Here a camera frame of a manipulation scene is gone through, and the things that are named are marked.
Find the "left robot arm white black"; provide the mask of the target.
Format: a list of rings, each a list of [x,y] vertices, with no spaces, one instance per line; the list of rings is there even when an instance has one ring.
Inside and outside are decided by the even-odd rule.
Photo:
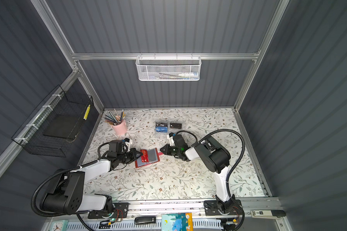
[[[97,211],[113,214],[112,197],[104,194],[85,194],[86,182],[117,170],[120,164],[127,166],[143,153],[131,147],[132,141],[112,140],[97,148],[97,159],[70,169],[59,169],[35,190],[31,209],[43,217],[57,217]]]

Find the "blue vip card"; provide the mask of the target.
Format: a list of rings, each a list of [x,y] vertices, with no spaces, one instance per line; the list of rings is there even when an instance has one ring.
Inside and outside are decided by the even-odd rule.
[[[158,133],[167,133],[168,132],[168,128],[167,127],[156,127],[155,131]]]

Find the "dark brown card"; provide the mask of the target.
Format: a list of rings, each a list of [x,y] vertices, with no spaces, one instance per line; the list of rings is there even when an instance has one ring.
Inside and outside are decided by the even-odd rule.
[[[182,123],[170,123],[170,128],[171,129],[182,129]]]

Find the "red vip card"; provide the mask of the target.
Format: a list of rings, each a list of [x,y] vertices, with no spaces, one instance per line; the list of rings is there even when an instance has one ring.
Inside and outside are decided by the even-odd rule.
[[[141,156],[141,161],[142,161],[143,163],[149,162],[147,150],[141,149],[140,152],[143,153],[143,155]]]

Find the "red leather card holder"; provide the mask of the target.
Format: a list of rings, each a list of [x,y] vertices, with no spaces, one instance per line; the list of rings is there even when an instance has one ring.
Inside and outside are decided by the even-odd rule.
[[[154,149],[141,149],[142,155],[135,161],[135,167],[145,167],[160,161],[160,157],[163,155],[162,152],[158,151],[157,148]]]

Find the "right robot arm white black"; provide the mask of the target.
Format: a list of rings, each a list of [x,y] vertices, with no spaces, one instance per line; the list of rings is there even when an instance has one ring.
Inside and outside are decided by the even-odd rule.
[[[211,135],[205,136],[191,146],[188,146],[180,134],[170,133],[167,138],[169,143],[160,148],[164,155],[186,162],[199,158],[213,173],[216,185],[216,206],[221,214],[228,214],[231,211],[233,199],[227,179],[231,159],[229,151]]]

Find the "clear acrylic organizer tray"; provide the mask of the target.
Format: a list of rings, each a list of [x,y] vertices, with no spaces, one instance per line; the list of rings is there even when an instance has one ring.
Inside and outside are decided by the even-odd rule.
[[[168,132],[167,133],[158,133],[155,131],[155,128],[156,128],[156,122],[165,122],[165,123],[168,123]],[[182,129],[171,129],[170,128],[170,123],[182,123],[182,129],[184,128],[184,121],[180,121],[180,120],[163,120],[163,119],[159,119],[159,120],[156,120],[155,121],[155,126],[154,126],[154,135],[158,138],[165,138],[169,133],[176,133],[177,131],[180,131]]]

